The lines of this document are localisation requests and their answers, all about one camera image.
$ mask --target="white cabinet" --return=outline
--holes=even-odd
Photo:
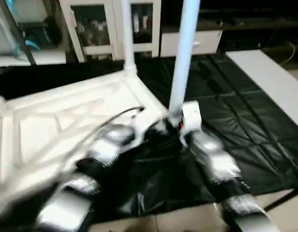
[[[147,52],[147,55],[159,55],[161,0],[130,0],[134,51]],[[124,58],[123,24],[121,0],[113,0],[116,29],[119,43],[119,57]]]
[[[60,0],[80,62],[124,59],[121,0]],[[134,51],[159,54],[161,0],[131,0]]]
[[[221,35],[221,30],[195,32],[192,54],[216,53]],[[178,51],[179,33],[162,34],[161,43],[161,57],[175,57]]]

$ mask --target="cable on floor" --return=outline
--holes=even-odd
[[[293,48],[293,53],[292,53],[292,55],[288,58],[288,59],[286,59],[284,62],[281,62],[281,63],[279,63],[280,65],[284,65],[284,64],[286,64],[287,62],[289,62],[292,58],[293,58],[293,56],[294,56],[294,54],[295,54],[295,46],[294,46],[294,44],[293,43],[291,43],[291,42],[289,42],[289,44],[292,46],[292,48]]]

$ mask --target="cabinet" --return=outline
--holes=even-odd
[[[60,0],[80,62],[124,59],[121,0]],[[159,54],[161,0],[131,0],[134,51]]]

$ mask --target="shelf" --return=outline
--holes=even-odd
[[[287,29],[298,28],[298,20],[280,18],[233,18],[234,22],[243,22],[235,25],[229,22],[220,23],[219,19],[200,18],[196,30],[249,30],[249,29]],[[179,32],[179,26],[161,25],[162,33]]]

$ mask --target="vertical pole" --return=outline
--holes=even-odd
[[[136,72],[133,48],[132,14],[129,0],[122,0],[124,69]]]
[[[19,32],[17,23],[15,22],[13,15],[10,13],[5,0],[0,0],[0,7],[5,15],[6,20],[9,23],[12,34],[14,35],[17,42],[20,44],[21,50],[24,51],[31,65],[35,65],[36,62],[34,60],[34,57],[31,51],[29,50],[28,46],[26,45],[21,33]]]
[[[181,14],[179,45],[175,63],[172,92],[168,111],[181,112],[190,69],[194,34],[200,0],[184,0]]]

